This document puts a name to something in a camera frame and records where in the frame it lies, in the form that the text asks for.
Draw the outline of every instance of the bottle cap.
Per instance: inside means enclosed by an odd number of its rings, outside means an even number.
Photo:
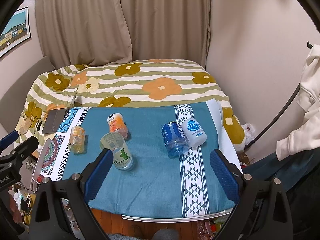
[[[114,120],[116,120],[118,118],[121,118],[123,121],[122,114],[119,114],[119,113],[111,114],[108,116],[107,122],[108,122],[108,124],[110,124],[111,122],[113,122]]]

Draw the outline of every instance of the orange bottle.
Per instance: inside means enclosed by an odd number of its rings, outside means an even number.
[[[122,114],[112,114],[107,118],[110,132],[120,133],[124,139],[128,137],[128,128],[123,121]]]

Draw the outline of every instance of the white hoodie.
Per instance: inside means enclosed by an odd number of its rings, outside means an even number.
[[[297,103],[306,112],[303,125],[277,141],[276,154],[283,160],[303,150],[320,147],[320,45],[314,45],[305,62]]]

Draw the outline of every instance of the plastic bottle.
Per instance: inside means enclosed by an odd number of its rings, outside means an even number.
[[[188,139],[179,123],[166,123],[161,129],[161,133],[170,158],[183,155],[190,149]]]
[[[80,126],[75,126],[71,129],[70,139],[69,139],[69,149],[74,154],[81,154],[84,152],[84,129]]]
[[[122,114],[112,114],[107,118],[110,132],[118,132],[126,140],[128,137],[128,128],[124,124]]]
[[[181,127],[188,138],[190,147],[198,147],[206,141],[207,135],[196,119],[190,118],[185,120]]]

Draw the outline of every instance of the wooden floor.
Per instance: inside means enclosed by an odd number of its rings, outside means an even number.
[[[180,240],[197,240],[196,222],[184,223],[147,223],[125,220],[121,215],[115,215],[97,209],[92,213],[106,233],[121,233],[126,236],[134,236],[132,225],[141,228],[146,239],[151,239],[154,233],[162,228],[174,228],[180,234]]]

